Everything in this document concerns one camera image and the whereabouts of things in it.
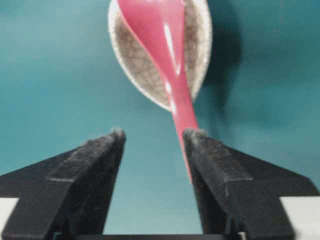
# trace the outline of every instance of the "ceramic bowl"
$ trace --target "ceramic bowl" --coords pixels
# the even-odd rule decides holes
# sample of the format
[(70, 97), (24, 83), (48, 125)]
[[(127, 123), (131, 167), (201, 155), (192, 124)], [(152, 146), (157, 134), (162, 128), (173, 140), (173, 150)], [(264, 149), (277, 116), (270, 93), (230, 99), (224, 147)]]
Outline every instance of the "ceramic bowl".
[[(212, 19), (207, 0), (184, 0), (184, 60), (190, 95), (194, 101), (208, 69)], [(108, 29), (115, 55), (133, 85), (147, 98), (170, 111), (167, 93), (149, 55), (124, 24), (117, 0), (108, 11)]]

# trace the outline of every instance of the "teal background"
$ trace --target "teal background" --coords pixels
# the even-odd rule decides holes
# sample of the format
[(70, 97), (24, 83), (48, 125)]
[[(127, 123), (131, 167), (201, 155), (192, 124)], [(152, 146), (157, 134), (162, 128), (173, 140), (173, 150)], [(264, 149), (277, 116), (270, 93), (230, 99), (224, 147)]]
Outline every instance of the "teal background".
[[(201, 128), (320, 187), (318, 0), (209, 0)], [(106, 233), (200, 233), (169, 112), (117, 63), (109, 0), (0, 1), (0, 174), (125, 129)]]

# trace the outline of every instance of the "black foam pad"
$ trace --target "black foam pad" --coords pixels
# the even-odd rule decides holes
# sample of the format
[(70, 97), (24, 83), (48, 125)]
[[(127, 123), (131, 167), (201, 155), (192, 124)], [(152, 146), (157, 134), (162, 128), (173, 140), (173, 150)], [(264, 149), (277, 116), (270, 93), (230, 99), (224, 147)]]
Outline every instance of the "black foam pad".
[(0, 198), (19, 198), (3, 240), (101, 234), (125, 143), (122, 131), (0, 176)]

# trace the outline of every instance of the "crackle glaze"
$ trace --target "crackle glaze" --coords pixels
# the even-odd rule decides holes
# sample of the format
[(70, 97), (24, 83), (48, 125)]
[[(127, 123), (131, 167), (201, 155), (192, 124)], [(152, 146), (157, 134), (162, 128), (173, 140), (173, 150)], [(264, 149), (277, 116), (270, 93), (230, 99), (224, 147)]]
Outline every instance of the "crackle glaze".
[[(212, 22), (207, 0), (185, 0), (184, 68), (194, 101), (205, 78), (212, 47)], [(121, 18), (116, 0), (108, 14), (109, 33), (116, 57), (130, 81), (150, 100), (170, 111), (163, 79), (151, 58)]]

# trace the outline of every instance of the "white block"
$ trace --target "white block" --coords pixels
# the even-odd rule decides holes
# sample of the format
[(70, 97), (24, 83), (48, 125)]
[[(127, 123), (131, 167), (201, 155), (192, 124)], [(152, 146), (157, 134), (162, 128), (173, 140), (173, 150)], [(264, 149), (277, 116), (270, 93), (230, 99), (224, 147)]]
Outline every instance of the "white block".
[(320, 196), (280, 197), (296, 240), (320, 240)]
[(0, 240), (2, 240), (2, 232), (15, 209), (19, 198), (3, 198), (0, 197)]

